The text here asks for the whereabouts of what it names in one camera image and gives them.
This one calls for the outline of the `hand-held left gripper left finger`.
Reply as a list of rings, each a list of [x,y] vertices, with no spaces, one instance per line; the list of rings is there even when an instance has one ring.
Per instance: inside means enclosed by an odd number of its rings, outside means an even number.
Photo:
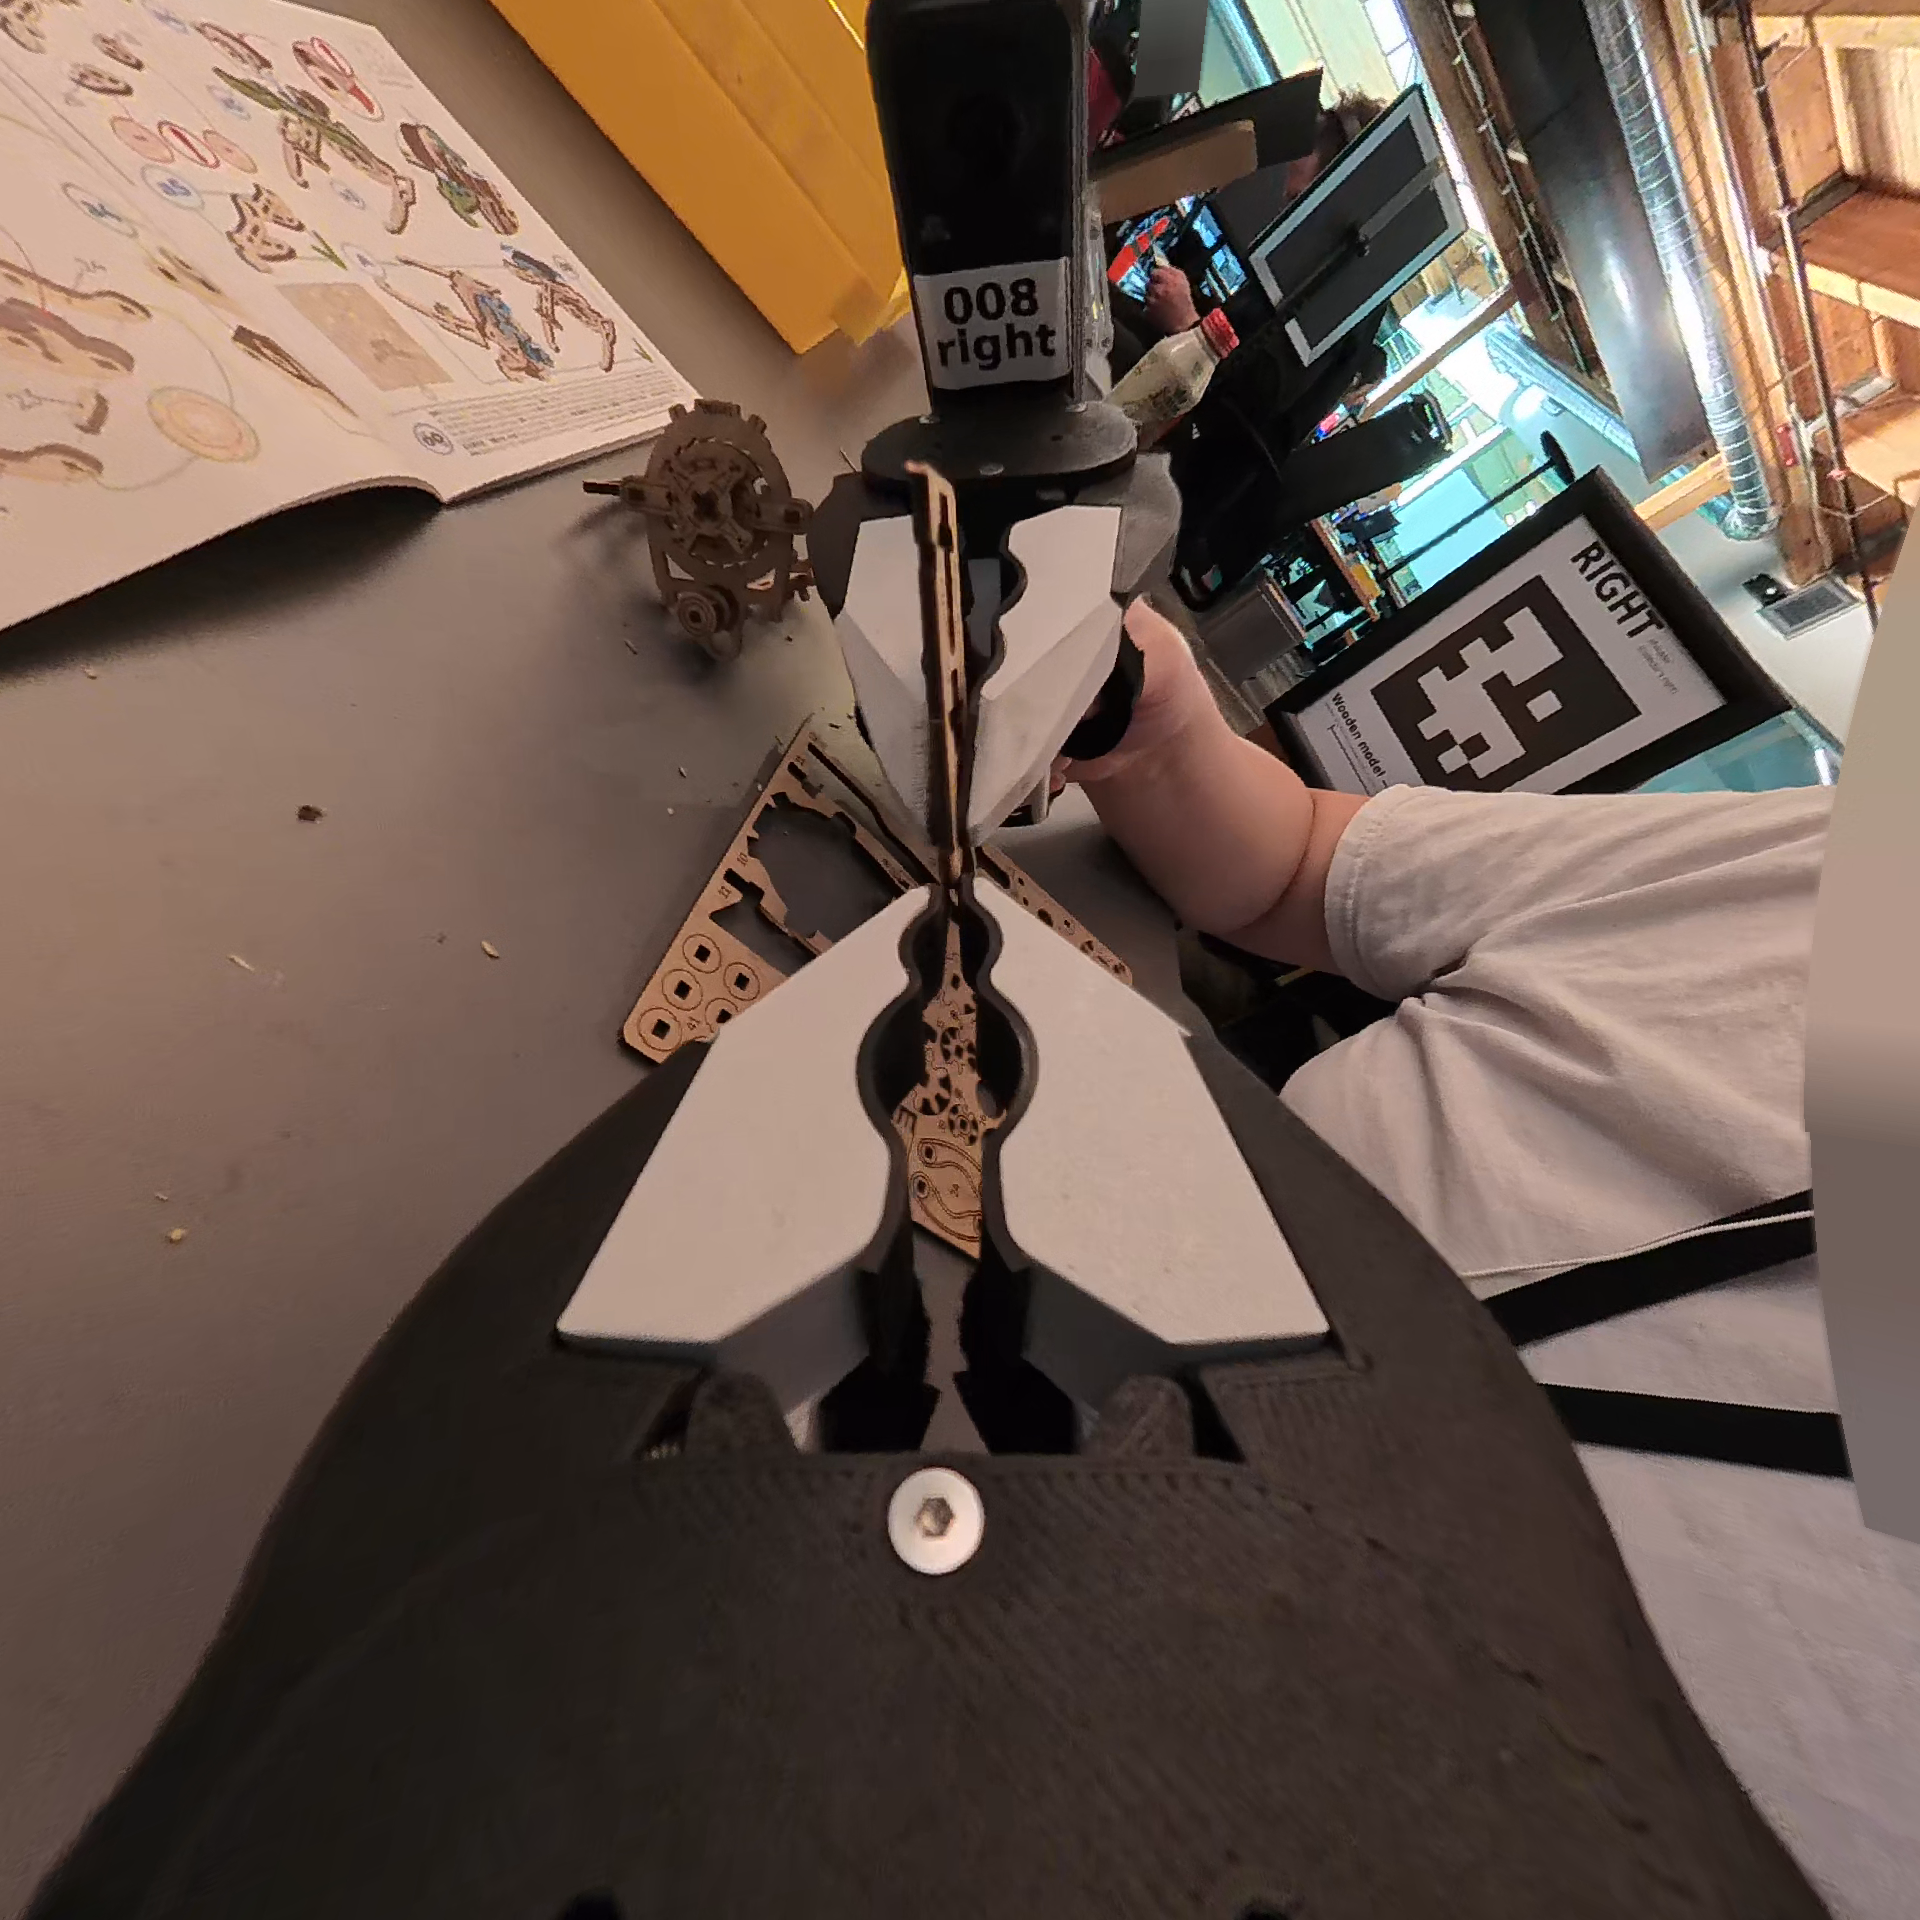
[[[752,1377],[781,1413],[816,1407],[827,1450],[920,1450],[939,1389],[896,1111],[947,930],[944,897],[911,890],[671,1061],[564,1347]]]

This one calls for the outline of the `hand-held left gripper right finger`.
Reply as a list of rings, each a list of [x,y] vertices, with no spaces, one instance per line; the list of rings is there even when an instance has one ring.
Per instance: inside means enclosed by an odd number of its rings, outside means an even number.
[[[997,1127],[960,1399],[984,1450],[1069,1453],[1133,1379],[1331,1361],[1333,1325],[1192,1036],[999,885],[960,908]]]

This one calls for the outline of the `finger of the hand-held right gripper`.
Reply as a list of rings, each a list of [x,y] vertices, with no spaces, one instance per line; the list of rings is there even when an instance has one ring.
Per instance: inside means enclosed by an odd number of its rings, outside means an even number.
[[[848,592],[837,615],[858,711],[903,815],[939,829],[935,722],[920,603],[920,541],[910,514],[858,529]]]
[[[976,697],[970,835],[992,835],[1040,788],[1115,667],[1119,523],[1117,505],[1075,503],[1007,536],[1019,595],[999,612],[999,663]]]

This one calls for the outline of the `small plywood parts fret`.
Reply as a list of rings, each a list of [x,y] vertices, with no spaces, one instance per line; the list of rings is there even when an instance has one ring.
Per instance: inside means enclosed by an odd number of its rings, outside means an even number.
[[[970,844],[970,632],[956,493],[926,461],[904,465],[919,551],[920,661],[926,682],[926,821],[949,913],[971,874]]]

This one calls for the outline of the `large plywood parts sheet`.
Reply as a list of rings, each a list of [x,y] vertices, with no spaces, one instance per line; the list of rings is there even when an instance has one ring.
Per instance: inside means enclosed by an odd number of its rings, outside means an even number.
[[[835,933],[807,929],[771,867],[775,826],[794,816],[827,829],[827,858],[875,883],[880,903],[930,883],[928,852],[858,779],[837,725],[812,716],[779,751],[726,851],[630,1009],[621,1037],[648,1064],[709,1042],[779,983],[824,954]],[[920,1017],[923,1074],[894,1113],[904,1151],[910,1216],[974,1258],[981,1229],[982,1140],[999,1119],[981,1101],[976,1003],[949,940],[942,987]]]

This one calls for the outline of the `illustrated instruction booklet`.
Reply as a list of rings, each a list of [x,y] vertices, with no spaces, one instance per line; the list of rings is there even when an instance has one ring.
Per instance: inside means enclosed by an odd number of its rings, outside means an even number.
[[[375,28],[2,4],[2,624],[359,489],[440,505],[698,392]]]

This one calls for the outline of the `person's right forearm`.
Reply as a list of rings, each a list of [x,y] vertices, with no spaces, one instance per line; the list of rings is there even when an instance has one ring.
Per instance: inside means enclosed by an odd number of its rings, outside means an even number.
[[[1309,788],[1272,757],[1234,743],[1215,779],[1184,805],[1191,865],[1178,922],[1263,963],[1347,978],[1370,993],[1352,940],[1334,930],[1334,869],[1386,799]]]

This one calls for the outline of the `partly built wooden model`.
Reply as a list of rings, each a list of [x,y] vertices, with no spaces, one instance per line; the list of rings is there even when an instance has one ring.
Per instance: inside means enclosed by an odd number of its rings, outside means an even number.
[[[776,624],[813,589],[813,511],[788,485],[766,420],[735,402],[674,404],[645,472],[583,491],[645,522],[663,608],[711,661],[735,661],[752,619]]]

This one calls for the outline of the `person's right hand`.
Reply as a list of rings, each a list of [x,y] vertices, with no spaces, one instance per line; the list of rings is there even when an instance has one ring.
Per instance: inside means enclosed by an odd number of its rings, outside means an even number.
[[[1136,599],[1122,635],[1140,653],[1142,683],[1119,745],[1095,759],[1059,757],[1047,793],[1077,787],[1180,922],[1238,929],[1290,876],[1270,836],[1283,768],[1231,731],[1186,635],[1164,612]]]

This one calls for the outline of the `low yellow storage bin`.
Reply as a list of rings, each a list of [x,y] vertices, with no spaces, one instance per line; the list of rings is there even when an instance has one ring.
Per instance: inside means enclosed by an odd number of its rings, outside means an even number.
[[[859,2],[496,2],[794,353],[910,314]]]

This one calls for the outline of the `white bottle red cap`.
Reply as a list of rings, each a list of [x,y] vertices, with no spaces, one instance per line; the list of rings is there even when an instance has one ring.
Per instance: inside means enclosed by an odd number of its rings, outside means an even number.
[[[1229,316],[1215,308],[1196,327],[1158,340],[1114,381],[1111,404],[1133,426],[1140,448],[1154,447],[1198,408],[1237,345]]]

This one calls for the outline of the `black framed monitor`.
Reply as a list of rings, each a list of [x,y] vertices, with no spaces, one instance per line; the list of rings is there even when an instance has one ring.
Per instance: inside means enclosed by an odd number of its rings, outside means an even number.
[[[1407,88],[1243,251],[1311,365],[1470,228],[1422,88]]]

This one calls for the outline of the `black framed marker sign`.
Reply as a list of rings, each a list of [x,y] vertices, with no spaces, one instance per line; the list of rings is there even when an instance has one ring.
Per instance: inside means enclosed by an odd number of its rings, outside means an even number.
[[[1643,788],[1789,711],[1604,472],[1589,472],[1267,711],[1311,787]]]

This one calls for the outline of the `silver ventilation duct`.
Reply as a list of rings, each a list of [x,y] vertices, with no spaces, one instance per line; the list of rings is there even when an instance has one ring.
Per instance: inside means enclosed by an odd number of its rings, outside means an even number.
[[[1636,4],[1628,2],[1589,2],[1586,13],[1701,410],[1725,467],[1730,507],[1722,531],[1739,541],[1771,538],[1778,531],[1778,511],[1739,388],[1738,356],[1712,288],[1704,236],[1687,193],[1683,154],[1640,17]]]

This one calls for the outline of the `white wall vent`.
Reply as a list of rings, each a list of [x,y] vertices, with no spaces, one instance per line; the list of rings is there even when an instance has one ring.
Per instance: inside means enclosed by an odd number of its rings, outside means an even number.
[[[1859,592],[1831,573],[1798,588],[1771,573],[1758,573],[1744,581],[1744,589],[1755,601],[1762,623],[1782,641],[1806,635],[1860,608]]]

